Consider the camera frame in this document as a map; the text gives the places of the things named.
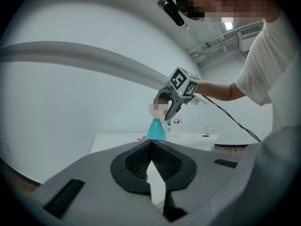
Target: white wall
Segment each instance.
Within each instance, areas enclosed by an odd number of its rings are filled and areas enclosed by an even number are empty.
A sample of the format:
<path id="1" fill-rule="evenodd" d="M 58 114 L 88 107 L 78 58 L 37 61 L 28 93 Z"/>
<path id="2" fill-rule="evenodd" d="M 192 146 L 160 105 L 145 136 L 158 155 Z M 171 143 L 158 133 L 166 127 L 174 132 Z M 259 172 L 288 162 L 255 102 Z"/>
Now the white wall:
<path id="1" fill-rule="evenodd" d="M 162 30 L 108 3 L 60 2 L 23 11 L 1 48 L 41 41 L 89 45 L 166 76 L 181 66 L 200 77 L 196 64 Z M 157 90 L 86 70 L 85 60 L 83 68 L 75 68 L 12 58 L 0 65 L 1 152 L 28 178 L 43 183 L 88 154 L 97 133 L 147 131 L 148 104 Z M 199 132 L 202 120 L 194 116 L 199 107 L 183 106 L 182 112 L 183 131 Z"/>
<path id="2" fill-rule="evenodd" d="M 239 76 L 244 64 L 244 59 L 236 51 L 201 68 L 202 78 L 206 81 L 231 84 Z M 262 140 L 271 132 L 271 105 L 259 106 L 248 97 L 228 102 L 215 99 L 213 101 L 225 109 L 242 126 L 254 132 L 259 139 Z M 210 133 L 218 134 L 217 144 L 239 145 L 256 142 L 212 103 L 208 102 L 203 107 L 202 114 L 204 125 L 209 127 Z"/>

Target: black slot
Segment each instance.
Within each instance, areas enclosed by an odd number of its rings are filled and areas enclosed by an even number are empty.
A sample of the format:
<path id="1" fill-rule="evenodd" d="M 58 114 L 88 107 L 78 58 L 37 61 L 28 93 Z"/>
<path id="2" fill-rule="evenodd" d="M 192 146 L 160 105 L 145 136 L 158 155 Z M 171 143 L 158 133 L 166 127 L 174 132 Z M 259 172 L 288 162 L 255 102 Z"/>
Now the black slot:
<path id="1" fill-rule="evenodd" d="M 236 168 L 237 166 L 237 162 L 234 162 L 234 161 L 227 161 L 227 160 L 223 160 L 223 159 L 216 159 L 214 161 L 214 163 L 217 163 L 217 164 L 220 164 L 220 165 L 223 165 L 223 166 L 226 166 L 226 167 L 230 167 L 230 168 Z"/>
<path id="2" fill-rule="evenodd" d="M 80 192 L 85 182 L 78 179 L 71 179 L 55 196 L 44 206 L 44 210 L 56 218 L 61 218 L 71 205 L 76 195 Z"/>

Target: man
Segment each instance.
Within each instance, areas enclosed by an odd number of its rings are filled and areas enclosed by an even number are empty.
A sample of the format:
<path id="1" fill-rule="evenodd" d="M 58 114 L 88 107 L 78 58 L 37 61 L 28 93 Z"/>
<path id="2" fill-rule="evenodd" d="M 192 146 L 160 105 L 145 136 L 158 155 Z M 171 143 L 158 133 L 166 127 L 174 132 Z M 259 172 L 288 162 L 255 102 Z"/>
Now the man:
<path id="1" fill-rule="evenodd" d="M 274 0 L 176 0 L 192 19 L 200 17 L 262 17 L 264 27 L 252 44 L 246 64 L 230 85 L 202 81 L 196 93 L 223 101 L 248 96 L 258 105 L 271 103 L 268 91 L 290 64 L 299 46 L 285 14 Z M 273 107 L 273 131 L 282 128 Z"/>

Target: white t-shirt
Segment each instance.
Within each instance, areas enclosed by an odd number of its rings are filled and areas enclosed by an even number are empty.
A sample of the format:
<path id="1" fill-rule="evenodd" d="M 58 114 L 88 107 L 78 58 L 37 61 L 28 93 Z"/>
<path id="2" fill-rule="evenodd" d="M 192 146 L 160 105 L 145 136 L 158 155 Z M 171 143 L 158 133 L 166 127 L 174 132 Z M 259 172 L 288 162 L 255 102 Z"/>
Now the white t-shirt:
<path id="1" fill-rule="evenodd" d="M 298 45 L 298 37 L 283 11 L 272 23 L 264 20 L 263 29 L 255 38 L 246 64 L 234 83 L 258 105 L 271 103 L 268 91 L 289 66 Z M 273 131 L 281 128 L 281 120 L 273 107 Z"/>

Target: blue bottle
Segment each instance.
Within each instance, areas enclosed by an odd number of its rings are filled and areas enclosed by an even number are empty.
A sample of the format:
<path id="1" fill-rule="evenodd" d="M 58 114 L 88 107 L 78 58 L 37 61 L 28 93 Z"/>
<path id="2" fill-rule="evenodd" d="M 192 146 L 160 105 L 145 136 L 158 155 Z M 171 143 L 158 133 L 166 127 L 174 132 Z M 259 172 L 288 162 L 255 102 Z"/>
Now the blue bottle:
<path id="1" fill-rule="evenodd" d="M 164 128 L 162 126 L 162 123 L 160 122 L 159 118 L 154 118 L 152 123 L 150 124 L 149 131 L 146 135 L 146 140 L 148 139 L 154 139 L 154 140 L 165 140 L 166 136 L 164 133 Z"/>

